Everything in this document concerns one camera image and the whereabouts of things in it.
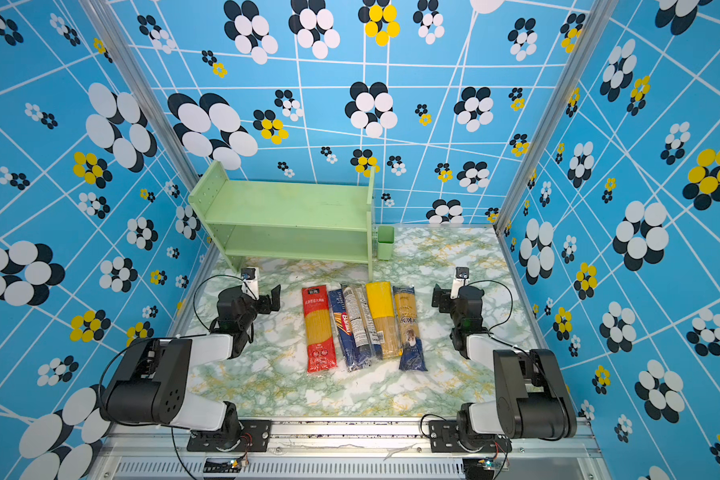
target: yellow spaghetti package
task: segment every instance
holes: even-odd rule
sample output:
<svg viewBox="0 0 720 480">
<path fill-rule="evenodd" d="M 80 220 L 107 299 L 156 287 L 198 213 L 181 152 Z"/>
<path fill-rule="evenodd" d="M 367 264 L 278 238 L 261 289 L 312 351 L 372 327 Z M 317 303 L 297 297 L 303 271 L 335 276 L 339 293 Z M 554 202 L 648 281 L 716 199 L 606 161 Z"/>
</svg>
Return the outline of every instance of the yellow spaghetti package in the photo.
<svg viewBox="0 0 720 480">
<path fill-rule="evenodd" d="M 336 368 L 336 348 L 333 346 L 326 286 L 302 288 L 302 303 L 307 326 L 307 372 Z"/>
<path fill-rule="evenodd" d="M 400 370 L 427 371 L 424 364 L 422 339 L 418 333 L 418 315 L 416 313 L 416 293 L 412 286 L 394 286 L 394 306 L 398 311 L 400 342 L 403 354 L 400 357 Z"/>
<path fill-rule="evenodd" d="M 376 326 L 378 342 L 382 345 L 383 358 L 386 360 L 400 356 L 400 335 L 398 323 L 394 319 L 392 286 L 389 282 L 367 283 L 365 293 L 368 294 L 368 308 Z"/>
</svg>

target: black cable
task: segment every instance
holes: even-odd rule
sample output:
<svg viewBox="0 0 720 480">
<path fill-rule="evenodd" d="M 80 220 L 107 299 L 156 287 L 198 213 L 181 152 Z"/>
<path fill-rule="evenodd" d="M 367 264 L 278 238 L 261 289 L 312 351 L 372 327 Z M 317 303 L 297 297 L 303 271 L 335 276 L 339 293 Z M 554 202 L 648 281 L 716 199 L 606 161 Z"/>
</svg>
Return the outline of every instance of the black cable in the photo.
<svg viewBox="0 0 720 480">
<path fill-rule="evenodd" d="M 504 471 L 504 466 L 507 465 L 507 457 L 508 456 L 509 456 L 509 450 L 504 450 L 504 461 L 501 463 L 501 467 L 496 472 L 496 474 L 494 475 L 492 480 L 496 480 L 496 478 L 498 478 L 498 476 L 501 475 L 501 473 Z"/>
<path fill-rule="evenodd" d="M 170 439 L 173 440 L 173 451 L 176 452 L 176 458 L 179 459 L 179 463 L 181 466 L 184 467 L 184 472 L 186 472 L 187 475 L 192 477 L 192 480 L 197 480 L 195 478 L 195 475 L 192 475 L 192 472 L 184 465 L 184 461 L 181 459 L 181 456 L 179 456 L 179 449 L 176 447 L 176 437 L 173 436 L 173 427 L 170 428 Z"/>
<path fill-rule="evenodd" d="M 509 292 L 509 314 L 507 315 L 507 318 L 504 319 L 503 322 L 497 323 L 488 329 L 488 334 L 490 335 L 491 330 L 493 330 L 494 328 L 496 328 L 499 325 L 505 324 L 506 322 L 509 321 L 509 318 L 512 317 L 512 309 L 514 308 L 514 297 L 512 296 L 512 290 L 509 290 L 508 286 L 506 286 L 505 284 L 503 284 L 497 280 L 478 280 L 477 282 L 470 282 L 470 283 L 468 283 L 468 285 L 473 285 L 475 283 L 483 283 L 483 282 L 498 283 L 499 285 L 501 285 L 502 287 L 507 289 L 507 292 Z"/>
<path fill-rule="evenodd" d="M 238 279 L 238 280 L 240 280 L 240 281 L 242 282 L 243 285 L 246 286 L 246 288 L 248 289 L 248 291 L 249 291 L 250 293 L 253 293 L 253 292 L 251 291 L 251 289 L 248 287 L 248 285 L 246 285 L 246 282 L 245 282 L 242 278 L 240 278 L 239 276 L 227 275 L 227 274 L 218 274 L 218 275 L 209 276 L 208 278 L 206 278 L 205 280 L 203 280 L 202 282 L 200 282 L 200 284 L 199 284 L 199 285 L 197 286 L 197 288 L 195 289 L 195 293 L 192 295 L 192 310 L 195 311 L 195 316 L 197 317 L 197 320 L 200 322 L 200 324 L 201 324 L 202 326 L 204 326 L 204 327 L 206 328 L 206 330 L 208 330 L 209 332 L 211 331 L 211 329 L 210 329 L 208 326 L 206 326 L 205 323 L 202 322 L 202 320 L 200 319 L 200 315 L 197 314 L 197 293 L 200 292 L 200 288 L 202 287 L 202 284 L 203 284 L 203 283 L 207 282 L 208 280 L 211 280 L 212 278 L 217 278 L 218 276 L 228 276 L 229 278 Z"/>
<path fill-rule="evenodd" d="M 418 420 L 418 430 L 422 433 L 422 437 L 429 438 L 429 435 L 424 434 L 424 419 L 427 417 L 438 417 L 443 422 L 447 422 L 445 418 L 441 417 L 440 415 L 435 415 L 433 413 L 425 413 L 422 415 L 422 417 Z"/>
</svg>

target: blue spaghetti package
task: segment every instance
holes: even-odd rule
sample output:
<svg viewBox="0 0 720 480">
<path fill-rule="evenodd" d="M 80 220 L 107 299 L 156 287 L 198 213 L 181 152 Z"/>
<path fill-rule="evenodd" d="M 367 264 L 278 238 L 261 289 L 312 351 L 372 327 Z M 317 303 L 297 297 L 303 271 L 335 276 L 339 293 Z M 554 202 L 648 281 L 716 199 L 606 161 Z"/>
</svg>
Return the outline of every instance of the blue spaghetti package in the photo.
<svg viewBox="0 0 720 480">
<path fill-rule="evenodd" d="M 360 352 L 355 345 L 355 334 L 352 331 L 352 324 L 347 315 L 347 308 L 344 301 L 344 294 L 341 290 L 331 290 L 328 292 L 328 304 L 330 305 L 333 320 L 336 323 L 338 331 L 338 344 L 344 353 L 344 359 L 347 362 L 347 370 L 350 372 L 368 366 L 368 356 L 361 358 Z"/>
<path fill-rule="evenodd" d="M 422 339 L 419 336 L 416 293 L 412 286 L 394 286 L 392 288 L 394 307 L 398 314 L 398 326 L 400 327 L 400 343 L 402 344 L 402 356 L 400 357 L 400 370 L 421 370 L 427 371 L 424 364 L 424 350 Z"/>
</svg>

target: spaghetti package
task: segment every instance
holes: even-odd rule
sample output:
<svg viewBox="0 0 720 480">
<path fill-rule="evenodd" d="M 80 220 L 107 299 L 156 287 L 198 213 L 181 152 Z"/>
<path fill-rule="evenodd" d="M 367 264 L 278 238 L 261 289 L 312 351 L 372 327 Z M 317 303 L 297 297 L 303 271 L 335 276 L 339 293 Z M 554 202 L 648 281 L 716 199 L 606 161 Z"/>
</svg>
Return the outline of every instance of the spaghetti package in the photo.
<svg viewBox="0 0 720 480">
<path fill-rule="evenodd" d="M 336 368 L 336 349 L 333 346 L 326 286 L 302 288 L 302 304 L 307 326 L 307 372 Z"/>
<path fill-rule="evenodd" d="M 419 337 L 416 320 L 416 293 L 412 286 L 394 286 L 394 306 L 398 311 L 398 326 L 400 328 L 400 343 L 403 354 L 400 358 L 400 370 L 427 371 L 424 364 L 424 351 L 422 339 Z"/>
<path fill-rule="evenodd" d="M 347 362 L 347 370 L 352 372 L 353 370 L 364 369 L 371 364 L 371 348 L 368 346 L 368 336 L 365 335 L 365 329 L 361 328 L 357 334 L 355 334 L 355 329 L 352 328 L 349 315 L 347 315 L 344 293 L 341 290 L 329 291 L 328 303 L 330 303 L 331 314 L 336 324 L 338 344 L 342 348 L 344 360 Z M 360 343 L 363 344 L 366 349 L 365 355 L 362 356 L 362 358 L 357 346 L 357 336 L 363 337 Z"/>
<path fill-rule="evenodd" d="M 370 363 L 374 356 L 381 359 L 382 346 L 378 342 L 373 319 L 368 311 L 368 301 L 365 299 L 364 289 L 342 285 L 342 292 L 349 323 L 352 325 L 352 334 L 355 337 L 355 345 L 358 348 L 358 362 Z"/>
<path fill-rule="evenodd" d="M 374 282 L 365 285 L 368 294 L 368 308 L 376 326 L 378 342 L 382 345 L 384 360 L 400 356 L 398 323 L 394 319 L 392 287 L 389 282 Z"/>
</svg>

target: table surface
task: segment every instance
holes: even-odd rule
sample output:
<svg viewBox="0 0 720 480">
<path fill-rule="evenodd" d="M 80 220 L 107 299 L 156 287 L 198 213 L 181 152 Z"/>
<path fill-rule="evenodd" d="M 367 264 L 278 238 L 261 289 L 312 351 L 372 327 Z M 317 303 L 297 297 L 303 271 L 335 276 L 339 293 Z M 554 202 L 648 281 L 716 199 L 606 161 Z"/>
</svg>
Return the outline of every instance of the table surface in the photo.
<svg viewBox="0 0 720 480">
<path fill-rule="evenodd" d="M 267 293 L 282 285 L 279 312 L 259 315 L 256 335 L 234 360 L 196 367 L 188 387 L 195 393 L 237 405 L 240 416 L 420 416 L 433 413 L 453 416 L 465 402 L 494 398 L 493 372 L 462 358 L 448 335 L 448 314 L 432 308 L 435 283 L 450 288 L 455 266 L 468 266 L 472 281 L 491 279 L 512 290 L 514 308 L 510 321 L 494 334 L 533 348 L 530 319 L 517 290 L 499 240 L 492 228 L 404 227 L 396 229 L 394 255 L 374 262 L 374 279 L 416 289 L 419 329 L 428 372 L 402 372 L 399 361 L 376 361 L 369 368 L 348 372 L 336 341 L 338 368 L 307 374 L 306 328 L 301 288 L 339 283 L 366 283 L 367 267 L 340 262 L 246 259 L 260 269 L 259 291 Z M 219 259 L 213 274 L 237 274 Z M 216 318 L 218 293 L 238 284 L 230 278 L 209 280 L 198 295 L 197 311 L 208 324 Z M 507 317 L 509 293 L 500 285 L 481 283 L 484 324 L 491 326 Z M 204 331 L 195 319 L 188 334 Z"/>
</svg>

